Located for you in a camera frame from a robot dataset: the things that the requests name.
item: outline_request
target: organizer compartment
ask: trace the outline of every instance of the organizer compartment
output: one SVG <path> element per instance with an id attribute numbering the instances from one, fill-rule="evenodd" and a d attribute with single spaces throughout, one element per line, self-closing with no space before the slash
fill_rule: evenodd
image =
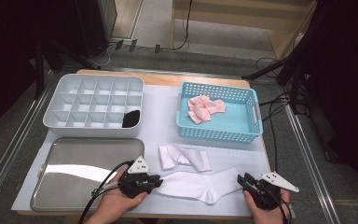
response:
<path id="1" fill-rule="evenodd" d="M 215 113 L 211 121 L 195 124 L 188 115 L 188 100 L 206 95 L 211 100 L 221 99 L 225 113 Z M 263 133 L 260 109 L 254 90 L 203 83 L 184 82 L 179 92 L 176 124 L 183 137 L 250 143 Z"/>
<path id="2" fill-rule="evenodd" d="M 60 136 L 120 137 L 139 134 L 141 119 L 122 128 L 126 113 L 140 110 L 144 81 L 140 77 L 70 74 L 61 78 L 43 117 Z"/>

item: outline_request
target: table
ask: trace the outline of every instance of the table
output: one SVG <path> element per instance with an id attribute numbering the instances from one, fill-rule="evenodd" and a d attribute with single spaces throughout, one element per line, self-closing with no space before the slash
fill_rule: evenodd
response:
<path id="1" fill-rule="evenodd" d="M 170 74 L 157 75 L 147 73 L 133 73 L 133 72 L 107 72 L 107 71 L 94 71 L 94 70 L 81 70 L 78 74 L 90 75 L 121 75 L 121 76 L 138 76 L 144 79 L 144 109 L 143 114 L 147 116 L 147 109 L 145 108 L 151 100 L 151 91 L 159 88 L 159 94 L 164 97 L 175 98 L 177 91 L 172 93 L 172 88 L 177 86 L 184 80 L 195 82 L 208 82 L 220 85 L 232 85 L 237 87 L 249 87 L 249 83 L 244 80 L 208 78 L 208 77 L 186 77 L 186 76 L 173 76 Z M 156 123 L 155 117 L 147 119 L 147 122 Z M 145 158 L 150 168 L 162 176 L 168 174 L 167 171 L 162 171 L 158 160 L 158 144 L 159 141 L 169 140 L 170 142 L 178 144 L 188 144 L 191 146 L 199 146 L 200 148 L 208 148 L 212 166 L 215 167 L 210 173 L 206 175 L 217 173 L 229 167 L 235 167 L 240 174 L 244 172 L 251 173 L 252 175 L 269 172 L 269 162 L 264 147 L 262 136 L 257 137 L 251 144 L 235 144 L 235 143 L 216 143 L 202 141 L 199 139 L 179 139 L 177 134 L 160 132 L 155 134 L 153 132 L 142 132 L 137 137 L 145 143 Z M 40 148 L 34 164 L 27 175 L 21 191 L 12 206 L 15 210 L 23 215 L 65 215 L 65 216 L 79 216 L 79 212 L 36 212 L 30 207 L 30 199 L 33 194 L 33 189 L 37 182 L 37 173 L 40 166 L 46 160 L 48 149 L 51 143 L 59 136 L 49 132 L 45 143 Z M 189 170 L 191 167 L 183 168 L 181 171 Z M 215 218 L 215 219 L 239 219 L 247 218 L 250 216 L 250 211 L 246 207 L 245 202 L 241 196 L 241 191 L 238 190 L 231 194 L 222 197 L 214 205 L 207 205 L 200 201 L 190 201 L 184 199 L 174 199 L 163 197 L 157 194 L 150 194 L 146 200 L 136 209 L 127 213 L 124 217 L 160 217 L 160 218 Z"/>
<path id="2" fill-rule="evenodd" d="M 277 59 L 285 56 L 299 33 L 306 31 L 316 0 L 193 0 L 191 21 L 268 30 Z M 171 47 L 175 19 L 186 20 L 190 0 L 172 0 Z"/>

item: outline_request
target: white plastic organizer tray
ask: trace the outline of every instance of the white plastic organizer tray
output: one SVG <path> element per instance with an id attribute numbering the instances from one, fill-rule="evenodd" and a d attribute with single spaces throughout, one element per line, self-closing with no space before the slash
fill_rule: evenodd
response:
<path id="1" fill-rule="evenodd" d="M 63 76 L 48 105 L 43 123 L 55 134 L 71 137 L 135 137 L 137 125 L 122 128 L 124 116 L 142 116 L 144 81 L 140 77 Z"/>

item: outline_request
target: metal tray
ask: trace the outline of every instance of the metal tray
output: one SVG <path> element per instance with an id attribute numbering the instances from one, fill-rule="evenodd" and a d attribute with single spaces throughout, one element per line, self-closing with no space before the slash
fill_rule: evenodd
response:
<path id="1" fill-rule="evenodd" d="M 31 207 L 36 211 L 83 211 L 91 192 L 111 170 L 143 155 L 144 143 L 134 138 L 57 139 L 40 169 Z"/>

